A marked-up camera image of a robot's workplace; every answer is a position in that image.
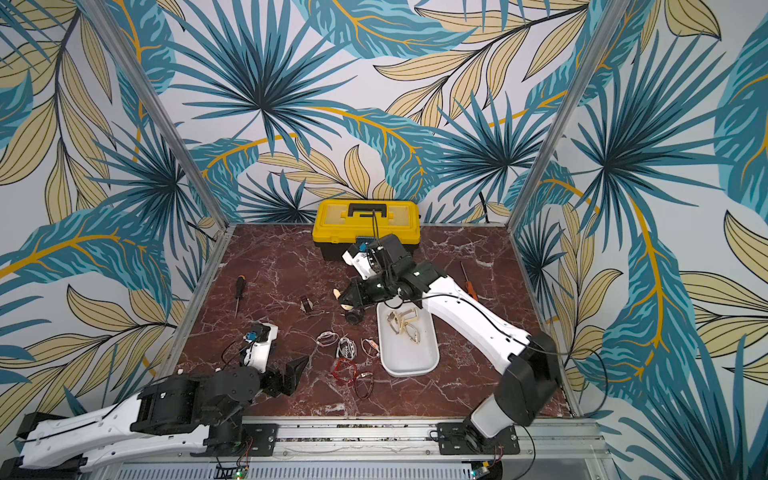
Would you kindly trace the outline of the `beige looped watch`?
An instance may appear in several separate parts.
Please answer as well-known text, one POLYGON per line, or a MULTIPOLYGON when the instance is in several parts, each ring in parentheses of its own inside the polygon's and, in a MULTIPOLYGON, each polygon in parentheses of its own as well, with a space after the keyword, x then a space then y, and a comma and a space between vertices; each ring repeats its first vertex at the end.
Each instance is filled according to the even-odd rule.
POLYGON ((342 309, 344 306, 360 307, 359 292, 355 287, 348 287, 344 291, 334 289, 333 295, 342 309))

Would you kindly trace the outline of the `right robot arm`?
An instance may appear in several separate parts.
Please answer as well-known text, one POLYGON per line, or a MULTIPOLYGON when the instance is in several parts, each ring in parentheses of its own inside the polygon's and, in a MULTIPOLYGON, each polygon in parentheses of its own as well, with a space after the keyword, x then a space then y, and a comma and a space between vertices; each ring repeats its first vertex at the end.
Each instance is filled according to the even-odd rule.
POLYGON ((342 255, 358 272, 335 292, 346 310, 367 308, 395 297, 426 308, 470 341, 494 366, 494 392, 463 422, 465 438, 478 450, 512 426, 528 427, 562 386, 554 340, 531 334, 494 314, 441 268, 416 262, 393 234, 353 244, 342 255))

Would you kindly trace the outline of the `white plastic storage tray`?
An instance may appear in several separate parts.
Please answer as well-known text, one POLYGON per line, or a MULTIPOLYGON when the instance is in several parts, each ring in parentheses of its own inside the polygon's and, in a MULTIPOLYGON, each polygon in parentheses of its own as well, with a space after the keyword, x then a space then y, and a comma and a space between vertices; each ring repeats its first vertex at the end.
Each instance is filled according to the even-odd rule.
POLYGON ((385 302, 376 306, 378 345, 385 371, 393 377, 417 377, 432 372, 439 364, 440 353, 436 330, 431 313, 411 303, 401 303, 398 297, 392 302, 397 309, 385 302), (420 318, 396 335, 387 324, 390 312, 418 308, 420 318))

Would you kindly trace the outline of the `beige square watch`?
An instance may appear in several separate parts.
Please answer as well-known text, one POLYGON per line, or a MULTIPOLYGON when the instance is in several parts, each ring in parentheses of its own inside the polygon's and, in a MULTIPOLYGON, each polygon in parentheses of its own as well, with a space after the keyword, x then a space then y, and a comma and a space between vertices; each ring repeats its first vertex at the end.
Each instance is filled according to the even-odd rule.
POLYGON ((403 310, 398 313, 398 322, 399 322, 399 328, 401 332, 404 332, 407 327, 415 322, 418 321, 420 318, 420 313, 418 308, 409 308, 406 310, 403 310))

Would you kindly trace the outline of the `white pink watch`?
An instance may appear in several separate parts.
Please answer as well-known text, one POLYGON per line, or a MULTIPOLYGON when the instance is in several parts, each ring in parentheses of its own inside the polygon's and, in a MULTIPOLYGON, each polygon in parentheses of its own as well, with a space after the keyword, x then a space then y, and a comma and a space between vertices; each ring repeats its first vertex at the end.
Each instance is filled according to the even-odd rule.
POLYGON ((336 332, 324 331, 316 337, 315 342, 318 346, 325 348, 334 345, 339 338, 340 336, 336 332))

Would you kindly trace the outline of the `dark brown strap watch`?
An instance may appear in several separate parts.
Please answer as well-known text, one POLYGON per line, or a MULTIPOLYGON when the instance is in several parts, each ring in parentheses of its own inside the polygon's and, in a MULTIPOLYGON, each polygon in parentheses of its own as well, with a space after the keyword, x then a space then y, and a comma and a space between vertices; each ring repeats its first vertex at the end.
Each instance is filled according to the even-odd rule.
POLYGON ((310 314, 315 310, 313 302, 306 296, 300 298, 300 306, 305 314, 310 314))

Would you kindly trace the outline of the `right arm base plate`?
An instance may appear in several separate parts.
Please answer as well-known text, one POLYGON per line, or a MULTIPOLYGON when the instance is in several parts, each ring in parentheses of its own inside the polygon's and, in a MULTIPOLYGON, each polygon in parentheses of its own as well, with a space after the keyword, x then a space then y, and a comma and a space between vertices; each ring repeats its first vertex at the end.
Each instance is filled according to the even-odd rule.
POLYGON ((468 422, 440 422, 430 433, 441 455, 516 455, 520 446, 513 426, 502 429, 493 437, 485 437, 468 422))

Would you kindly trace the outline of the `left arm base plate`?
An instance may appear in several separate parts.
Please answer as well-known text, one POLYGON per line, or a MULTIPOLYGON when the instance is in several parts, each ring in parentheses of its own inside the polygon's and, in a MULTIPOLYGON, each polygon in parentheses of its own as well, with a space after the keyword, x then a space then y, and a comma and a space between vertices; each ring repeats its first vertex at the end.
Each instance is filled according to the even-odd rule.
POLYGON ((271 457, 273 455, 279 425, 238 424, 213 426, 203 442, 205 450, 193 453, 196 457, 271 457))

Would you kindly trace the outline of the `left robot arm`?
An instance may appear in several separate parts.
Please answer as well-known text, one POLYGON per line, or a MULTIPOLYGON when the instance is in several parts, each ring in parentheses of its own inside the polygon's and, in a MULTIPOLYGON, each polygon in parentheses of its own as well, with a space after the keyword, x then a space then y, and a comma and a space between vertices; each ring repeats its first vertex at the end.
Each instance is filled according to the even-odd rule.
POLYGON ((283 371, 240 366, 174 375, 75 417, 28 414, 17 431, 21 452, 3 462, 1 476, 75 479, 106 465, 172 453, 239 460, 269 456, 276 425, 246 427, 243 413, 261 393, 292 395, 308 362, 300 357, 283 371))

